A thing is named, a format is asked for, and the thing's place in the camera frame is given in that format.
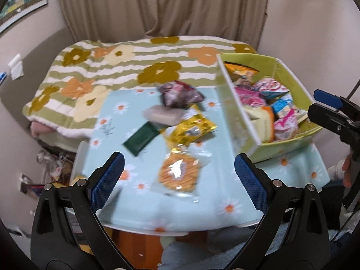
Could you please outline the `person's right hand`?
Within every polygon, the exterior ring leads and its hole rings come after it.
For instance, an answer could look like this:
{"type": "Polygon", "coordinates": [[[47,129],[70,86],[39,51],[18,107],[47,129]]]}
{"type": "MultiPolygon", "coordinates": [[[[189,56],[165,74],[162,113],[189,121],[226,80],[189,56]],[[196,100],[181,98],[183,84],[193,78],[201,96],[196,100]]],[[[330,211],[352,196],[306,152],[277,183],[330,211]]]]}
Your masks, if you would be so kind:
{"type": "Polygon", "coordinates": [[[346,188],[351,187],[351,159],[352,159],[353,152],[350,151],[350,153],[347,155],[347,157],[344,160],[344,163],[342,165],[342,171],[344,172],[343,177],[343,185],[346,188]]]}

